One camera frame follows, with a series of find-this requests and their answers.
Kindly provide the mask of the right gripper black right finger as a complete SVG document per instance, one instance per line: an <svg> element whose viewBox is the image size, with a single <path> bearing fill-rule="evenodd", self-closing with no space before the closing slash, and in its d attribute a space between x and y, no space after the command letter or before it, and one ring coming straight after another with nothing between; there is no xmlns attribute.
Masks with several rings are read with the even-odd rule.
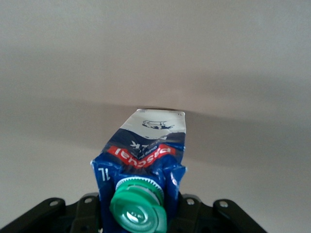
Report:
<svg viewBox="0 0 311 233"><path fill-rule="evenodd" d="M248 213L228 199L204 204L196 195L179 194L176 233L265 233Z"/></svg>

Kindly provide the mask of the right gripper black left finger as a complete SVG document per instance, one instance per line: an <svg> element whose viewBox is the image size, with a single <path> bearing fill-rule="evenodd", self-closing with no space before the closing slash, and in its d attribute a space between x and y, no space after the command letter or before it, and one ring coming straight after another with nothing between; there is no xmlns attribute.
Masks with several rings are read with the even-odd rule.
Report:
<svg viewBox="0 0 311 233"><path fill-rule="evenodd" d="M62 198L49 198L0 230L2 233L101 233L98 193L87 193L66 205Z"/></svg>

